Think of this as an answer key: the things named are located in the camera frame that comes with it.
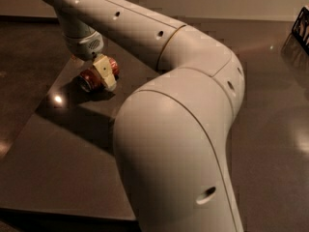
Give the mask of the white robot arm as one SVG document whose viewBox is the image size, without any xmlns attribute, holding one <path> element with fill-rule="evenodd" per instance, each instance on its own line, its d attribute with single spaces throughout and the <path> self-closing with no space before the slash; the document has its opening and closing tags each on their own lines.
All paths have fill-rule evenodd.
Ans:
<svg viewBox="0 0 309 232">
<path fill-rule="evenodd" d="M 123 103 L 113 150 L 142 232 L 243 232 L 226 141 L 245 78 L 203 32 L 126 0 L 43 0 L 66 34 L 91 27 L 160 72 Z"/>
</svg>

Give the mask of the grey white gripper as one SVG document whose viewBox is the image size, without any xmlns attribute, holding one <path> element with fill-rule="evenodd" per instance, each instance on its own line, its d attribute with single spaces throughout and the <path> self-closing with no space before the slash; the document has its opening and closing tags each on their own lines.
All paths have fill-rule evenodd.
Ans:
<svg viewBox="0 0 309 232">
<path fill-rule="evenodd" d="M 107 91 L 113 91 L 117 86 L 115 72 L 117 63 L 110 57 L 100 54 L 103 50 L 102 35 L 94 31 L 87 36 L 70 36 L 63 34 L 66 46 L 75 57 L 89 61 L 95 58 L 93 66 L 98 71 L 100 82 Z"/>
</svg>

